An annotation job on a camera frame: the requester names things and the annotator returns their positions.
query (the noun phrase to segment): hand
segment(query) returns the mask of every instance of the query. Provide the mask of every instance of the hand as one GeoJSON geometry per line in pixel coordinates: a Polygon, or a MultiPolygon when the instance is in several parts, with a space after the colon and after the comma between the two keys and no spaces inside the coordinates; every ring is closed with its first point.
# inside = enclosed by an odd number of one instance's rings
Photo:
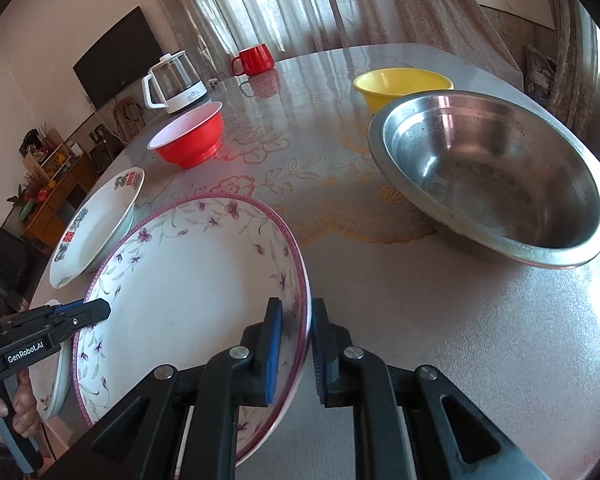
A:
{"type": "MultiPolygon", "coordinates": [[[[35,435],[40,430],[40,415],[36,410],[36,398],[29,379],[29,370],[18,372],[18,387],[13,394],[13,429],[25,438],[35,435]]],[[[6,416],[7,406],[0,398],[0,416],[6,416]]]]}

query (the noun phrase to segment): yellow bowl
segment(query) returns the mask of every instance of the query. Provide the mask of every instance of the yellow bowl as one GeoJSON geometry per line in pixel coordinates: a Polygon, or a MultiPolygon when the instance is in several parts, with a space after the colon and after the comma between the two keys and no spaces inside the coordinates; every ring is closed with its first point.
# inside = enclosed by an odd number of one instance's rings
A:
{"type": "Polygon", "coordinates": [[[355,78],[353,86],[364,96],[373,113],[394,99],[408,94],[454,89],[454,84],[443,75],[419,68],[373,70],[355,78]]]}

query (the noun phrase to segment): curtain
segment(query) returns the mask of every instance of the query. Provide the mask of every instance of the curtain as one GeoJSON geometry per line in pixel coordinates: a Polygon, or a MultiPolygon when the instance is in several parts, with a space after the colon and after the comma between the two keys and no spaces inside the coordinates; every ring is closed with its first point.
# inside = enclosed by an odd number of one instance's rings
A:
{"type": "Polygon", "coordinates": [[[239,50],[266,43],[276,60],[333,48],[425,43],[516,88],[522,73],[475,0],[160,0],[204,78],[227,78],[239,50]]]}
{"type": "Polygon", "coordinates": [[[588,145],[598,85],[596,23],[578,0],[549,0],[549,4],[558,59],[547,109],[588,145]]]}

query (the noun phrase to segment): wooden desk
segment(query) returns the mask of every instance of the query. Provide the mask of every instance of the wooden desk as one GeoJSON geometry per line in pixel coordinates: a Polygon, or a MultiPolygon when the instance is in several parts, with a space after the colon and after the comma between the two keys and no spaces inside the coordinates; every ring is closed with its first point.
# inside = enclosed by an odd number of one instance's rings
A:
{"type": "Polygon", "coordinates": [[[87,155],[81,155],[69,168],[49,197],[37,206],[24,228],[25,240],[39,240],[50,253],[60,241],[67,222],[58,218],[58,211],[70,193],[79,186],[88,193],[98,179],[96,169],[87,155]]]}

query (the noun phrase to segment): cable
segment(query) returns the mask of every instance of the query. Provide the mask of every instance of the cable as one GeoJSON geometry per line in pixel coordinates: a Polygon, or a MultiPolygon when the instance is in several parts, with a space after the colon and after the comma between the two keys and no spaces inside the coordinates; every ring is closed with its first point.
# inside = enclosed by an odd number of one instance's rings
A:
{"type": "Polygon", "coordinates": [[[42,426],[42,433],[45,434],[46,445],[48,446],[49,451],[51,452],[51,456],[54,458],[54,462],[56,462],[58,459],[56,458],[54,449],[51,447],[51,442],[49,442],[49,437],[46,434],[45,423],[43,422],[42,424],[40,424],[40,426],[42,426]]]}

